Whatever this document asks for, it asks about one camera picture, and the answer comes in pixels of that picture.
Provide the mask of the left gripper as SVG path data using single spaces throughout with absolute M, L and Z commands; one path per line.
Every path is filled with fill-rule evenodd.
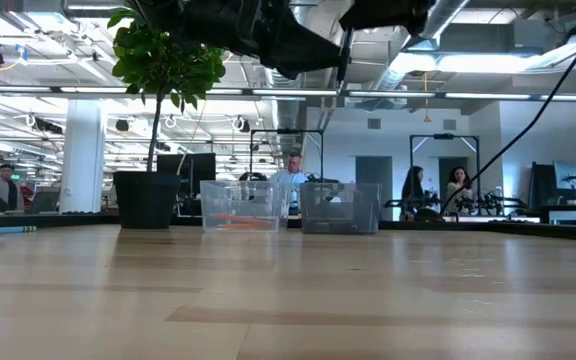
M 340 47 L 301 26 L 285 0 L 240 0 L 237 40 L 238 55 L 257 58 L 290 79 L 341 64 Z

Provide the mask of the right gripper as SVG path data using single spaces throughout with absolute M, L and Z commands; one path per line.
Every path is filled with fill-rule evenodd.
M 386 7 L 384 0 L 355 0 L 339 19 L 344 30 L 383 27 L 381 15 L 394 25 L 403 26 L 409 34 L 420 34 L 427 23 L 436 0 L 393 0 Z

